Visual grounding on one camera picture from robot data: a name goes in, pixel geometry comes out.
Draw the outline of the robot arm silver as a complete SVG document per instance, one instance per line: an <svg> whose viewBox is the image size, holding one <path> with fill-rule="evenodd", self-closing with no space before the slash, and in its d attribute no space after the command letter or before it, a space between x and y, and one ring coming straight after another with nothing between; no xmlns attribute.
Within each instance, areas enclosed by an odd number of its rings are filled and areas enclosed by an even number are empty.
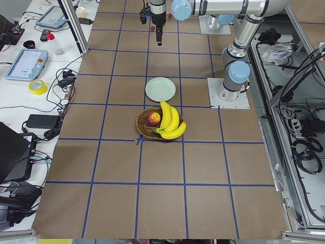
<svg viewBox="0 0 325 244"><path fill-rule="evenodd" d="M191 5L189 1L172 1L172 14L178 21L185 21L190 17L190 13L194 10L195 4ZM150 17L155 25L156 42L159 46L162 45L163 27L166 23L166 1L149 1L143 2L143 9L140 12L140 21L146 24L147 18ZM218 34L233 22L234 15L202 15L200 20L201 33L203 34Z"/></svg>
<svg viewBox="0 0 325 244"><path fill-rule="evenodd" d="M265 17L281 12L290 1L172 1L172 13L179 21L190 16L203 15L244 15L233 43L222 55L223 61L232 57L234 62L225 65L225 78L216 89L224 101L232 102L241 93L243 84L250 74L250 67L240 59L246 56L252 38Z"/></svg>

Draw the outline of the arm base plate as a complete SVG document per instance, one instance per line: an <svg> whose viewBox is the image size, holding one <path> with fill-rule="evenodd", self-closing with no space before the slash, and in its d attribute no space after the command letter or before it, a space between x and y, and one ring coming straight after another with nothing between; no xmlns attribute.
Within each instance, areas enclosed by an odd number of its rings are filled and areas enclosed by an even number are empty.
<svg viewBox="0 0 325 244"><path fill-rule="evenodd" d="M206 35L230 35L230 24L234 15L204 15L199 17L201 34Z"/></svg>
<svg viewBox="0 0 325 244"><path fill-rule="evenodd" d="M245 85L239 91L228 91L223 86L223 78L208 78L210 107L215 109L250 109Z"/></svg>

